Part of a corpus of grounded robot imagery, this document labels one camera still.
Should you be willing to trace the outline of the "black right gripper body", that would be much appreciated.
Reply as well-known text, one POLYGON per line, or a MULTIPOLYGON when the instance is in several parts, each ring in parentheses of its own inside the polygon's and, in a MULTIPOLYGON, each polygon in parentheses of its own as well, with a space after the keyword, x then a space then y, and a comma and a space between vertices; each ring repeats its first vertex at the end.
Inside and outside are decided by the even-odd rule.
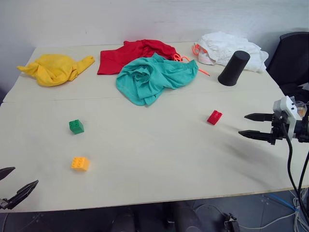
POLYGON ((282 140, 283 138, 287 138, 289 123, 288 115, 285 112, 281 112, 279 116, 273 114, 271 125, 271 145, 274 145, 276 140, 282 140))

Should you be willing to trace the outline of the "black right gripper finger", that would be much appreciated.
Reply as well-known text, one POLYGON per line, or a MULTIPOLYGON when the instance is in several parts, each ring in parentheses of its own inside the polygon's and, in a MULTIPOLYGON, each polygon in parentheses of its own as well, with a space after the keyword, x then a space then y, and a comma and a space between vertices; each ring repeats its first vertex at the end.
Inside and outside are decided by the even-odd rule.
POLYGON ((272 143, 272 134, 271 133, 264 133, 257 130, 243 130, 238 132, 240 135, 254 139, 254 140, 261 140, 267 141, 268 143, 272 143))
POLYGON ((272 121, 273 119, 273 114, 266 114, 266 113, 252 113, 245 115, 244 118, 252 120, 252 121, 272 121))

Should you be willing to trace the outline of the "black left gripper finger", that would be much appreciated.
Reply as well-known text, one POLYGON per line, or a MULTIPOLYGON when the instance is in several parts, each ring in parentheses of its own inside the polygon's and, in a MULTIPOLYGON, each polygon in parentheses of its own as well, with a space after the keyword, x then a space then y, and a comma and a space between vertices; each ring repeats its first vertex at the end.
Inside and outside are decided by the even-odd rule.
POLYGON ((31 194, 31 192, 35 189, 35 187, 38 184, 38 180, 33 181, 24 187, 22 187, 20 190, 16 192, 16 194, 8 200, 8 206, 7 209, 13 209, 15 208, 18 204, 20 204, 25 198, 31 194))
POLYGON ((9 175, 13 170, 15 170, 15 167, 7 167, 0 169, 0 180, 4 179, 7 175, 9 175))

